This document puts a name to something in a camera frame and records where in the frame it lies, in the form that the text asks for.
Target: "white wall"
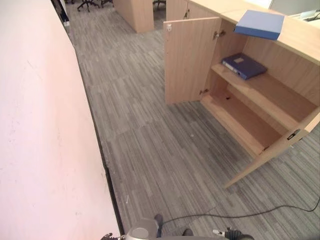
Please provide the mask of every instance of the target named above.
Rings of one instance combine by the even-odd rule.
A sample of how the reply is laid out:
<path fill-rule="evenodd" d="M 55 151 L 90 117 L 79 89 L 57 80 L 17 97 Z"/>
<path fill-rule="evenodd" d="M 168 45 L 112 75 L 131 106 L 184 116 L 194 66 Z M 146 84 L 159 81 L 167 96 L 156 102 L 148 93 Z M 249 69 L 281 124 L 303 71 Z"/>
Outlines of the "white wall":
<path fill-rule="evenodd" d="M 0 7 L 0 239 L 119 229 L 72 44 L 50 0 Z"/>

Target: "office chair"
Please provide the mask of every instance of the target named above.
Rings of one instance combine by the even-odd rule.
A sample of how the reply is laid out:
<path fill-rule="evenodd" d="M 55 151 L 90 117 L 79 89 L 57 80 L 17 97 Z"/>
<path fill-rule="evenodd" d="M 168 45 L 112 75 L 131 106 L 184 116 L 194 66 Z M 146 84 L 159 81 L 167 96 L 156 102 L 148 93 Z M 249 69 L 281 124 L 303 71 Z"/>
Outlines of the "office chair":
<path fill-rule="evenodd" d="M 100 6 L 99 6 L 98 4 L 96 4 L 96 3 L 94 2 L 94 0 L 82 0 L 81 5 L 78 6 L 78 8 L 77 8 L 77 9 L 78 9 L 78 12 L 80 12 L 80 8 L 83 8 L 85 4 L 86 4 L 86 7 L 87 7 L 87 9 L 88 9 L 88 12 L 90 12 L 90 10 L 89 10 L 89 5 L 93 5 L 93 6 L 96 6 L 96 7 L 100 8 Z"/>
<path fill-rule="evenodd" d="M 159 9 L 159 5 L 160 4 L 166 4 L 167 1 L 166 0 L 154 0 L 153 4 L 158 4 L 158 6 L 156 7 L 156 9 Z"/>
<path fill-rule="evenodd" d="M 103 8 L 104 7 L 104 4 L 106 3 L 112 3 L 114 4 L 114 0 L 101 0 L 101 7 Z"/>

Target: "open cabinet door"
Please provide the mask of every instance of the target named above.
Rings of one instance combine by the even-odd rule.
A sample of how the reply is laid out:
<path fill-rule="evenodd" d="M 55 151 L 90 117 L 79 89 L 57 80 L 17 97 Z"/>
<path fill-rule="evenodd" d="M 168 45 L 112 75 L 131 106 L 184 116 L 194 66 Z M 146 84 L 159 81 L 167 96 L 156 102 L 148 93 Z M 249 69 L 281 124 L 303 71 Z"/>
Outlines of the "open cabinet door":
<path fill-rule="evenodd" d="M 199 101 L 206 84 L 221 18 L 165 21 L 165 103 Z"/>

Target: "door hinge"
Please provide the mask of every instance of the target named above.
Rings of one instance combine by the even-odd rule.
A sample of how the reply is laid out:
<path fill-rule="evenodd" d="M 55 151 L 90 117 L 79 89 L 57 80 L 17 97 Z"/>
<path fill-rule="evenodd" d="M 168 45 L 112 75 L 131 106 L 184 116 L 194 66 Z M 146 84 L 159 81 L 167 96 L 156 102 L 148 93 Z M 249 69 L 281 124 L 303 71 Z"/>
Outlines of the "door hinge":
<path fill-rule="evenodd" d="M 263 153 L 265 152 L 265 150 L 267 150 L 269 147 L 270 147 L 270 146 L 265 147 L 265 148 L 262 150 L 262 152 L 260 152 L 259 155 L 263 154 Z"/>
<path fill-rule="evenodd" d="M 297 135 L 300 132 L 300 129 L 295 130 L 290 136 L 288 136 L 287 140 L 292 139 L 295 135 Z"/>
<path fill-rule="evenodd" d="M 205 94 L 205 93 L 207 93 L 207 92 L 209 92 L 209 89 L 208 88 L 206 88 L 205 90 L 200 90 L 200 92 L 199 92 L 199 95 L 201 95 L 201 94 Z"/>
<path fill-rule="evenodd" d="M 190 9 L 188 9 L 188 10 L 185 12 L 185 14 L 184 14 L 184 16 L 183 16 L 183 19 L 187 19 L 187 18 L 188 18 L 188 13 L 190 13 Z"/>
<path fill-rule="evenodd" d="M 224 35 L 226 35 L 225 30 L 222 30 L 220 33 L 218 33 L 217 31 L 214 31 L 212 39 L 215 40 L 215 39 L 222 37 Z"/>

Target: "desk top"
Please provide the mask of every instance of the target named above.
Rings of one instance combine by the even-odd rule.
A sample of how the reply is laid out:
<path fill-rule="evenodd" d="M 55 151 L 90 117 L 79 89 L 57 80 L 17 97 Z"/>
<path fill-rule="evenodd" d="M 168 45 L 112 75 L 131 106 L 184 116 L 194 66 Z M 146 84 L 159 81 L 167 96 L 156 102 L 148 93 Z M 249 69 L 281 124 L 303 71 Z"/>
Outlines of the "desk top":
<path fill-rule="evenodd" d="M 247 10 L 277 13 L 242 0 L 189 0 L 222 19 L 237 24 Z M 320 29 L 307 22 L 285 16 L 281 34 L 276 41 L 282 47 L 320 65 Z"/>

